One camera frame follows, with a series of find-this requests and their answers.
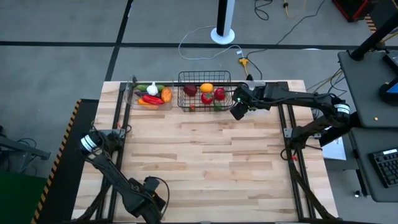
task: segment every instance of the wire basket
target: wire basket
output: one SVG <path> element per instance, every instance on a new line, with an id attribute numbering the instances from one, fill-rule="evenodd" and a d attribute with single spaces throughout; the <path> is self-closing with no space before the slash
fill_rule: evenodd
<path id="1" fill-rule="evenodd" d="M 188 96 L 183 90 L 183 85 L 179 85 L 178 106 L 184 112 L 226 111 L 233 105 L 231 74 L 228 71 L 180 72 L 178 82 L 195 85 L 198 88 L 195 96 Z M 200 86 L 204 83 L 213 84 L 213 93 L 217 88 L 224 88 L 225 99 L 221 101 L 213 100 L 209 105 L 204 104 L 200 99 L 202 94 Z"/>

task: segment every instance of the green vegetable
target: green vegetable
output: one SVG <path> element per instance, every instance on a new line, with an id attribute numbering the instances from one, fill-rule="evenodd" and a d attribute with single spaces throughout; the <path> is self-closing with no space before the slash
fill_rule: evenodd
<path id="1" fill-rule="evenodd" d="M 161 92 L 161 91 L 164 89 L 164 86 L 163 86 L 163 85 L 156 85 L 156 87 L 157 87 L 157 90 L 158 90 L 159 92 Z"/>
<path id="2" fill-rule="evenodd" d="M 147 91 L 148 85 L 138 85 L 136 88 L 139 91 Z"/>
<path id="3" fill-rule="evenodd" d="M 223 109 L 223 105 L 219 102 L 214 102 L 214 111 L 221 111 Z"/>

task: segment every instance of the wooden tabletop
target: wooden tabletop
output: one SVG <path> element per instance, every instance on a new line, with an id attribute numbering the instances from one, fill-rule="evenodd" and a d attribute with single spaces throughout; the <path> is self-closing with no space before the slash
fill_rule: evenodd
<path id="1" fill-rule="evenodd" d="M 305 91 L 302 80 L 288 83 L 292 91 Z M 119 84 L 103 85 L 95 119 L 97 129 L 112 127 Z M 236 121 L 229 111 L 184 113 L 177 107 L 176 93 L 173 103 L 170 111 L 130 111 L 132 131 L 126 138 L 121 168 L 127 178 L 140 182 L 149 175 L 166 180 L 170 204 L 163 222 L 297 221 L 287 162 L 279 155 L 284 140 L 277 108 L 248 112 Z M 287 109 L 284 111 L 289 125 Z M 294 106 L 294 112 L 297 125 L 313 119 L 310 108 Z M 307 144 L 319 147 L 316 140 Z M 303 154 L 311 189 L 337 216 L 322 152 L 306 148 Z M 93 201 L 102 177 L 86 162 L 73 218 L 83 214 Z M 167 198 L 164 185 L 157 192 Z M 300 196 L 308 216 L 302 191 Z M 118 195 L 114 221 L 144 220 L 125 211 Z"/>

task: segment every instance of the concrete floor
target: concrete floor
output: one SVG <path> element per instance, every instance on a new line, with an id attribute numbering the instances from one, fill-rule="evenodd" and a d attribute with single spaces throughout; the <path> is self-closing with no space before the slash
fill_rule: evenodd
<path id="1" fill-rule="evenodd" d="M 274 44 L 304 15 L 313 14 L 320 0 L 291 1 L 286 18 L 282 1 L 265 7 L 269 21 L 254 14 L 254 1 L 237 0 L 233 29 L 236 43 Z M 0 0 L 0 41 L 114 42 L 127 0 Z M 178 43 L 189 31 L 216 22 L 216 1 L 135 0 L 123 42 Z M 201 30 L 187 42 L 210 43 L 210 30 Z M 363 21 L 347 23 L 331 1 L 318 17 L 304 20 L 282 44 L 358 45 L 370 31 Z M 253 49 L 243 49 L 248 53 Z M 47 177 L 67 127 L 73 105 L 80 98 L 98 99 L 113 48 L 0 46 L 0 124 L 11 139 L 33 138 L 38 148 L 52 153 L 36 160 L 37 175 Z M 183 49 L 187 57 L 209 57 L 220 49 Z M 235 50 L 213 60 L 184 60 L 177 49 L 121 48 L 112 80 L 176 80 L 184 70 L 228 70 L 232 79 L 244 78 Z M 335 50 L 267 50 L 252 54 L 265 80 L 305 80 L 311 86 L 339 68 Z M 250 73 L 258 72 L 249 67 Z M 337 85 L 347 90 L 345 81 Z M 319 92 L 327 91 L 328 85 Z M 353 106 L 348 93 L 342 96 Z M 34 175 L 30 167 L 27 174 Z M 375 223 L 396 223 L 398 203 L 375 203 L 354 198 L 359 189 L 354 172 L 329 170 L 340 217 Z"/>

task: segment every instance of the red bell pepper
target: red bell pepper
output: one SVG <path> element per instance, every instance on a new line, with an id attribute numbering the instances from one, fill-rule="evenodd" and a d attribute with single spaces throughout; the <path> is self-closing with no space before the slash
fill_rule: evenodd
<path id="1" fill-rule="evenodd" d="M 161 105 L 164 104 L 163 100 L 156 97 L 156 96 L 151 96 L 151 95 L 144 95 L 142 97 L 142 100 L 144 100 L 146 103 L 150 103 L 152 105 Z"/>
<path id="2" fill-rule="evenodd" d="M 202 93 L 200 99 L 204 104 L 210 104 L 213 102 L 213 95 L 211 93 Z"/>
<path id="3" fill-rule="evenodd" d="M 225 99 L 225 90 L 224 90 L 224 88 L 218 88 L 214 92 L 214 98 L 216 100 L 224 100 Z"/>

